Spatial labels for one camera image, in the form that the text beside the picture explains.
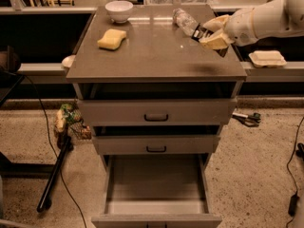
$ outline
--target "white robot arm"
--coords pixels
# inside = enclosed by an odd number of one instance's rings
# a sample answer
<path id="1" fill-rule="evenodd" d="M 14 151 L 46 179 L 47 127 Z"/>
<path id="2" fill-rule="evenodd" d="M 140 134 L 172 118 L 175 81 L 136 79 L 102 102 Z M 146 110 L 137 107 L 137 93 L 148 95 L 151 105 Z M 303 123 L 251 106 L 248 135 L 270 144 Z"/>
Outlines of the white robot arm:
<path id="1" fill-rule="evenodd" d="M 199 41 L 212 49 L 227 48 L 232 43 L 242 47 L 266 37 L 303 36 L 304 0 L 274 0 L 220 16 L 203 26 L 214 34 Z"/>

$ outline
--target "black cable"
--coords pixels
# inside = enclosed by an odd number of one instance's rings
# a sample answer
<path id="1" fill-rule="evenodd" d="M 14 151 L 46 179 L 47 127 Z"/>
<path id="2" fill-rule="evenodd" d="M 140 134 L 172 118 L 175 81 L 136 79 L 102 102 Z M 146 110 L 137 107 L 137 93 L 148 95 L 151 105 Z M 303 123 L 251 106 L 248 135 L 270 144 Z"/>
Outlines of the black cable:
<path id="1" fill-rule="evenodd" d="M 291 172 L 291 170 L 290 170 L 290 168 L 289 168 L 289 164 L 291 163 L 291 161 L 292 161 L 292 159 L 293 159 L 293 157 L 294 157 L 294 155 L 295 155 L 295 150 L 296 150 L 296 144 L 297 144 L 298 133 L 299 133 L 299 130 L 300 130 L 300 128 L 301 128 L 301 125 L 303 124 L 303 121 L 304 121 L 304 117 L 302 118 L 302 120 L 301 120 L 301 122 L 300 122 L 300 124 L 299 124 L 299 126 L 298 126 L 298 128 L 297 128 L 297 130 L 296 130 L 295 140 L 294 140 L 294 149 L 293 149 L 293 153 L 292 153 L 292 155 L 291 155 L 291 157 L 290 157 L 290 159 L 289 159 L 289 161 L 287 162 L 287 165 L 286 165 L 287 170 L 288 170 L 289 174 L 291 175 L 291 177 L 292 177 L 292 179 L 293 179 L 293 181 L 294 181 L 294 186 L 295 186 L 295 193 L 294 193 L 294 195 L 292 195 L 292 197 L 291 197 L 291 203 L 290 203 L 290 207 L 289 207 L 289 213 L 290 213 L 290 214 L 291 214 L 291 211 L 292 211 L 293 213 L 295 213 L 296 202 L 297 202 L 297 199 L 298 199 L 298 196 L 297 196 L 298 187 L 297 187 L 297 184 L 296 184 L 294 175 L 293 175 L 293 173 Z M 294 214 L 293 214 L 293 218 L 292 218 L 290 221 L 288 221 L 288 222 L 286 223 L 286 228 L 288 228 L 289 224 L 292 223 L 292 222 L 294 221 L 294 218 L 295 218 L 295 217 L 294 217 Z"/>
<path id="2" fill-rule="evenodd" d="M 41 100 L 41 98 L 40 98 L 38 89 L 37 89 L 35 83 L 30 79 L 30 77 L 28 77 L 27 75 L 24 75 L 24 76 L 30 81 L 31 85 L 33 86 L 33 88 L 34 88 L 35 91 L 36 91 L 36 94 L 37 94 L 37 97 L 38 97 L 40 106 L 41 106 L 42 109 L 43 109 L 43 112 L 44 112 L 44 114 L 45 114 L 46 121 L 47 121 L 47 137 L 48 137 L 48 142 L 49 142 L 49 145 L 50 145 L 50 147 L 52 148 L 52 150 L 53 150 L 53 152 L 54 152 L 56 158 L 58 158 L 58 155 L 57 155 L 57 153 L 56 153 L 56 151 L 55 151 L 55 148 L 54 148 L 53 144 L 51 143 L 50 134 L 49 134 L 50 131 L 49 131 L 49 126 L 48 126 L 48 115 L 47 115 L 45 106 L 43 105 L 42 100 Z M 82 211 L 82 209 L 80 208 L 80 206 L 78 205 L 78 203 L 77 203 L 77 201 L 75 200 L 75 198 L 73 198 L 73 196 L 71 195 L 69 189 L 67 188 L 67 185 L 66 185 L 66 182 L 65 182 L 65 180 L 64 180 L 63 173 L 62 173 L 61 169 L 60 169 L 60 177 L 61 177 L 61 180 L 62 180 L 62 182 L 63 182 L 63 184 L 64 184 L 64 187 L 65 187 L 67 193 L 69 194 L 70 198 L 73 200 L 73 202 L 75 203 L 75 205 L 77 206 L 77 208 L 78 208 L 78 210 L 79 210 L 79 212 L 80 212 L 80 214 L 81 214 L 81 216 L 82 216 L 82 219 L 83 219 L 85 228 L 86 228 L 86 220 L 85 220 L 83 211 Z"/>

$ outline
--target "gray tabletop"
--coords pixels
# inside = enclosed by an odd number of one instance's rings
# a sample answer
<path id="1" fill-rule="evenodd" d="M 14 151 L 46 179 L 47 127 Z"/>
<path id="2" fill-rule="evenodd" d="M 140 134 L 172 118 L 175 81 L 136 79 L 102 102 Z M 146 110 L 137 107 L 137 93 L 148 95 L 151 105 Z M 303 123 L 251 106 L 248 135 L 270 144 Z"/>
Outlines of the gray tabletop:
<path id="1" fill-rule="evenodd" d="M 172 23 L 174 8 L 198 22 L 214 17 L 209 6 L 135 6 L 128 22 L 112 23 L 105 8 L 96 12 L 66 78 L 71 83 L 194 82 L 244 80 L 246 73 L 230 47 L 224 58 L 203 48 Z M 126 31 L 115 50 L 97 41 L 108 29 Z"/>

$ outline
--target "speckled floor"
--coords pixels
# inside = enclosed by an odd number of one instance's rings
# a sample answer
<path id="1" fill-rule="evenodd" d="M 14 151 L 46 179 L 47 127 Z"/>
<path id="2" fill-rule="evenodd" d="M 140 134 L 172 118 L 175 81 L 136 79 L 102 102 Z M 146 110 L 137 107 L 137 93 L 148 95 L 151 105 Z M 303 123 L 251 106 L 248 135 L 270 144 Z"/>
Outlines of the speckled floor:
<path id="1" fill-rule="evenodd" d="M 44 101 L 50 138 L 61 103 Z M 248 128 L 232 119 L 223 128 L 216 153 L 206 169 L 213 212 L 222 216 L 219 228 L 285 227 L 290 196 L 295 191 L 286 169 L 295 134 L 304 116 L 304 98 L 239 98 L 237 112 L 262 116 L 259 127 Z M 0 150 L 12 162 L 55 163 L 48 143 L 44 113 L 37 101 L 7 101 L 0 108 Z M 66 185 L 92 228 L 91 217 L 101 210 L 105 171 L 91 141 L 72 138 L 62 174 Z M 304 125 L 298 141 L 304 142 Z M 304 162 L 294 157 L 291 170 L 299 188 L 304 187 Z M 36 208 L 47 180 L 3 178 L 4 219 L 37 227 L 85 227 L 81 214 L 59 179 L 52 193 L 52 206 L 44 213 Z"/>

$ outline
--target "drawer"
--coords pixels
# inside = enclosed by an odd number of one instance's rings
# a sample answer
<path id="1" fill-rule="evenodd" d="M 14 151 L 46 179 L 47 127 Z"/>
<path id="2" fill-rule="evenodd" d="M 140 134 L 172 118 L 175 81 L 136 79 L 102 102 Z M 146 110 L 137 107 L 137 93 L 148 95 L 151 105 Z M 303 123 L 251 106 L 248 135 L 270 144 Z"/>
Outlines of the drawer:
<path id="1" fill-rule="evenodd" d="M 213 153 L 218 126 L 96 127 L 92 138 L 100 155 Z"/>
<path id="2" fill-rule="evenodd" d="M 111 156 L 97 228 L 217 227 L 198 155 Z"/>
<path id="3" fill-rule="evenodd" d="M 236 104 L 236 99 L 78 102 L 91 126 L 228 124 Z"/>

